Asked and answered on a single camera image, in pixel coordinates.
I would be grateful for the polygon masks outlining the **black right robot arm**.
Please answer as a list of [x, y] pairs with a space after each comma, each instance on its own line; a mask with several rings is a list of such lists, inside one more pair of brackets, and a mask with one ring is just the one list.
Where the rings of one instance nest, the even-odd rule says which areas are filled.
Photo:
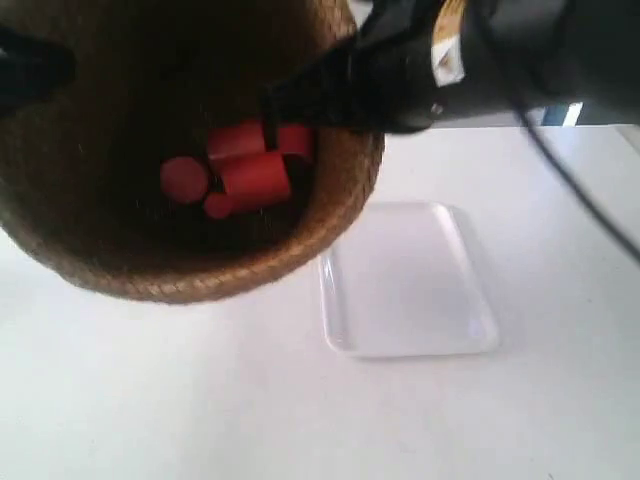
[[267, 86], [261, 127], [413, 134], [592, 101], [639, 119], [635, 1], [377, 1], [359, 29]]

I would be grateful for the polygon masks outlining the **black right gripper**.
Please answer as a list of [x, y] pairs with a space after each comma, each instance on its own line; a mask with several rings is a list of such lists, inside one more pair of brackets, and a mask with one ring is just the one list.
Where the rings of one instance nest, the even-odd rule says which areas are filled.
[[259, 97], [266, 148], [283, 125], [423, 131], [480, 113], [477, 1], [375, 1], [340, 42]]

